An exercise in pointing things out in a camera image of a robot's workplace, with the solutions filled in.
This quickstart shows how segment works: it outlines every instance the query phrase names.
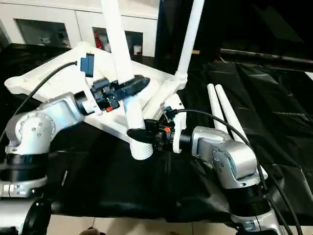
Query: white pipe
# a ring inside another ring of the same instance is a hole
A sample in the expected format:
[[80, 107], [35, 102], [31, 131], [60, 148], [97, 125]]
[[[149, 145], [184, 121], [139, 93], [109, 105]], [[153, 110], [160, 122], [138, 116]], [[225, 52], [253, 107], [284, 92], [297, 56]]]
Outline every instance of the white pipe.
[[[215, 88], [214, 88], [214, 85], [212, 83], [207, 85], [207, 91], [209, 93], [209, 99], [210, 99], [212, 114], [224, 121], [224, 117], [223, 117], [222, 110], [220, 107], [219, 99], [217, 98]], [[218, 129], [218, 130], [221, 130], [221, 131], [228, 133], [226, 126], [221, 124], [220, 122], [218, 122], [216, 120], [214, 120], [214, 126], [215, 126], [215, 129]]]
[[184, 45], [182, 47], [179, 65], [175, 76], [187, 82], [187, 72], [191, 59], [191, 54], [194, 49], [194, 44], [197, 36], [197, 31], [201, 19], [204, 0], [194, 0], [189, 17], [188, 27], [185, 35]]
[[[229, 103], [229, 100], [228, 100], [228, 98], [224, 92], [223, 87], [221, 85], [216, 85], [215, 89], [216, 89], [217, 95], [220, 99], [221, 106], [223, 108], [227, 122], [230, 125], [232, 125], [234, 128], [236, 128], [240, 132], [240, 134], [242, 134], [247, 139], [246, 134], [245, 134], [233, 108], [231, 107], [231, 104]], [[236, 135], [233, 131], [232, 131], [232, 134], [233, 134], [235, 141], [243, 142], [243, 140], [238, 135]]]
[[[122, 26], [121, 14], [117, 0], [101, 0], [102, 12], [106, 22], [106, 30], [111, 46], [115, 72], [119, 83], [134, 78], [134, 72], [129, 55], [125, 31]], [[123, 101], [128, 128], [145, 128], [142, 109], [135, 97]], [[151, 144], [140, 143], [130, 139], [133, 158], [143, 160], [153, 153]]]

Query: black cable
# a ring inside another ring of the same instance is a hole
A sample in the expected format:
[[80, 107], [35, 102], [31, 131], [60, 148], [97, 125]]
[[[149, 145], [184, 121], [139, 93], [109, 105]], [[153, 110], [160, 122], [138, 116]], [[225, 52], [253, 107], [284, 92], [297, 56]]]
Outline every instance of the black cable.
[[270, 205], [273, 207], [274, 211], [277, 213], [278, 217], [280, 218], [280, 220], [281, 220], [283, 226], [285, 227], [288, 235], [293, 235], [291, 229], [289, 228], [287, 222], [285, 221], [283, 215], [280, 213], [280, 211], [279, 211], [278, 207], [276, 206], [275, 202], [273, 201], [273, 199], [269, 196], [267, 197], [267, 199], [268, 199]]
[[[17, 108], [17, 110], [14, 112], [14, 114], [12, 115], [12, 117], [14, 117], [20, 110], [21, 108], [24, 106], [24, 104], [40, 89], [40, 87], [42, 87], [53, 75], [55, 75], [57, 72], [61, 71], [62, 69], [71, 66], [71, 65], [77, 65], [77, 61], [75, 62], [69, 62], [66, 63], [60, 67], [58, 67], [56, 70], [54, 70], [53, 72], [51, 72], [47, 77], [45, 77], [39, 84], [38, 86], [36, 86], [36, 88], [29, 93], [29, 95], [26, 97], [26, 99], [22, 102], [22, 104]], [[1, 136], [0, 136], [0, 143], [4, 137], [5, 134], [5, 129], [3, 130]]]
[[[251, 150], [252, 150], [253, 153], [254, 153], [254, 150], [253, 150], [253, 148], [252, 148], [250, 142], [249, 142], [236, 128], [234, 128], [232, 125], [228, 124], [228, 123], [225, 122], [224, 120], [222, 120], [222, 119], [220, 119], [220, 118], [218, 118], [218, 117], [216, 117], [216, 116], [214, 116], [214, 115], [212, 115], [212, 114], [209, 114], [209, 113], [207, 113], [207, 112], [200, 111], [200, 110], [179, 109], [179, 110], [175, 110], [175, 112], [176, 112], [177, 114], [178, 114], [178, 113], [185, 113], [185, 112], [186, 112], [186, 113], [187, 113], [187, 112], [192, 112], [192, 113], [199, 113], [199, 114], [204, 114], [204, 115], [209, 116], [210, 118], [212, 118], [212, 119], [214, 119], [214, 120], [216, 120], [216, 121], [218, 121], [218, 122], [224, 124], [224, 125], [227, 126], [231, 131], [233, 131], [236, 135], [238, 135], [238, 136], [243, 140], [243, 142], [244, 142], [248, 147], [251, 148]], [[259, 176], [260, 176], [260, 179], [261, 179], [261, 183], [262, 183], [262, 185], [263, 185], [263, 187], [264, 187], [264, 190], [267, 191], [267, 190], [268, 190], [268, 187], [267, 187], [267, 185], [266, 185], [266, 183], [265, 183], [265, 179], [264, 179], [264, 175], [263, 175], [263, 173], [262, 173], [262, 169], [261, 169], [260, 162], [259, 162], [259, 160], [258, 160], [258, 158], [257, 158], [257, 156], [256, 156], [255, 153], [254, 153], [254, 155], [255, 155], [255, 157], [256, 157], [257, 169], [258, 169], [258, 172], [259, 172]], [[273, 181], [274, 181], [274, 183], [275, 183], [276, 180], [274, 179], [274, 177], [271, 176], [271, 174], [270, 174], [269, 172], [268, 172], [268, 175], [273, 179]], [[295, 214], [295, 212], [294, 212], [294, 209], [293, 209], [293, 207], [292, 207], [290, 201], [287, 199], [287, 196], [285, 195], [285, 193], [283, 192], [283, 190], [281, 189], [281, 187], [279, 186], [279, 184], [278, 184], [278, 183], [276, 184], [276, 183], [275, 183], [275, 185], [276, 185], [276, 187], [277, 187], [279, 193], [281, 194], [282, 198], [284, 199], [285, 203], [287, 204], [287, 206], [288, 206], [288, 208], [289, 208], [289, 210], [290, 210], [290, 212], [291, 212], [291, 214], [292, 214], [292, 216], [293, 216], [293, 218], [294, 218], [294, 220], [295, 220], [295, 222], [296, 222], [296, 228], [297, 228], [298, 234], [299, 234], [299, 235], [303, 235], [302, 230], [301, 230], [301, 226], [300, 226], [300, 223], [299, 223], [299, 220], [298, 220], [298, 218], [297, 218], [297, 216], [296, 216], [296, 214]], [[291, 232], [289, 226], [287, 225], [286, 221], [285, 221], [284, 218], [282, 217], [282, 214], [280, 213], [278, 207], [277, 207], [275, 204], [274, 204], [274, 206], [272, 205], [272, 207], [273, 207], [275, 213], [276, 213], [276, 214], [279, 216], [279, 218], [281, 219], [281, 221], [282, 221], [282, 223], [283, 223], [283, 225], [284, 225], [286, 231], [288, 232], [288, 230], [289, 230], [289, 231]]]
[[297, 229], [298, 234], [299, 234], [299, 235], [303, 235], [302, 230], [301, 230], [301, 225], [300, 225], [299, 220], [298, 220], [298, 217], [296, 216], [296, 213], [295, 213], [295, 211], [294, 211], [294, 209], [293, 209], [293, 207], [292, 207], [292, 205], [291, 205], [289, 199], [288, 199], [288, 198], [286, 197], [286, 195], [284, 194], [283, 189], [280, 187], [279, 183], [278, 183], [277, 180], [274, 178], [274, 176], [272, 175], [272, 173], [270, 173], [269, 171], [267, 171], [267, 173], [268, 173], [269, 177], [273, 180], [273, 182], [274, 182], [275, 186], [277, 187], [277, 189], [278, 189], [280, 195], [282, 196], [284, 202], [286, 203], [286, 205], [287, 205], [289, 211], [291, 212], [292, 216], [294, 217], [295, 224], [296, 224], [296, 229]]

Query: white plastic frame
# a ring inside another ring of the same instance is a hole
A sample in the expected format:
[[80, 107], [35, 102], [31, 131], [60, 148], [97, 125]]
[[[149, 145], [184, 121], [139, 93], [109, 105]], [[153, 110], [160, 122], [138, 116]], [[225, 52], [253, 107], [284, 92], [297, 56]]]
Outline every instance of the white plastic frame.
[[[132, 62], [134, 74], [141, 74], [151, 79], [150, 84], [136, 97], [142, 108], [143, 118], [159, 119], [162, 115], [160, 105], [167, 98], [175, 94], [177, 90], [185, 87], [187, 70], [195, 41], [193, 37], [197, 34], [203, 3], [204, 0], [194, 0], [182, 55], [179, 61], [179, 68], [181, 69], [175, 76], [137, 62]], [[104, 76], [110, 81], [117, 79], [110, 53], [92, 47], [88, 43], [79, 43], [76, 48], [34, 70], [22, 76], [7, 79], [4, 84], [13, 94], [29, 94], [50, 72], [67, 62], [80, 60], [81, 57], [86, 56], [86, 53], [95, 55], [93, 80], [101, 79]], [[83, 72], [80, 72], [79, 68], [74, 66], [67, 67], [44, 84], [34, 95], [34, 98], [44, 102], [66, 92], [80, 92], [84, 90], [84, 86], [86, 85], [84, 79], [85, 75]], [[126, 133], [128, 125], [123, 107], [109, 113], [104, 112], [101, 116], [91, 114], [86, 117], [85, 122], [122, 140], [130, 141]]]

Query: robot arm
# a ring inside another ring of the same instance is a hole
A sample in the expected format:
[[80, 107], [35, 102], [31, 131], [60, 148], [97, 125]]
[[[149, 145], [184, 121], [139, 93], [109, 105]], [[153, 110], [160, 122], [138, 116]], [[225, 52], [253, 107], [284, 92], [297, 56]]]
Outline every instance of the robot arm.
[[[130, 129], [127, 134], [137, 141], [155, 144], [158, 150], [173, 149], [174, 129], [151, 119], [145, 124], [146, 130]], [[223, 131], [197, 126], [191, 135], [181, 133], [179, 148], [191, 151], [192, 156], [214, 168], [238, 234], [282, 235], [276, 214], [262, 195], [257, 160], [247, 145], [232, 140]]]
[[[93, 55], [88, 54], [82, 62], [88, 69], [86, 76], [92, 76]], [[97, 110], [118, 108], [118, 101], [137, 94], [149, 82], [140, 75], [123, 84], [103, 78], [88, 91], [63, 94], [9, 120], [6, 134], [10, 142], [0, 163], [0, 234], [46, 233], [51, 207], [40, 198], [47, 183], [51, 141], [61, 130], [84, 121]]]

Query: black tablecloth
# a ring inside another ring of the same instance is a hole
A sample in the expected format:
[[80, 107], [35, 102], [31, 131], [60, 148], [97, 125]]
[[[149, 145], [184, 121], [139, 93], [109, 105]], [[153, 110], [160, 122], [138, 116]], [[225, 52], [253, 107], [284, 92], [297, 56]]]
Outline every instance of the black tablecloth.
[[[64, 51], [11, 45], [0, 54], [1, 80], [22, 75]], [[206, 85], [222, 84], [261, 163], [279, 181], [300, 223], [312, 225], [313, 81], [303, 72], [206, 62], [191, 63], [188, 75], [186, 88], [178, 92], [185, 108], [211, 112]], [[8, 120], [25, 95], [12, 95], [4, 86], [0, 92], [2, 120]], [[24, 111], [38, 105], [32, 100]], [[188, 114], [188, 129], [197, 125], [213, 127], [213, 122]], [[47, 175], [46, 196], [54, 201], [57, 214], [230, 221], [217, 178], [201, 161], [188, 153], [166, 152], [136, 161], [126, 142], [86, 123], [58, 134]], [[294, 224], [278, 191], [267, 182], [288, 223]]]

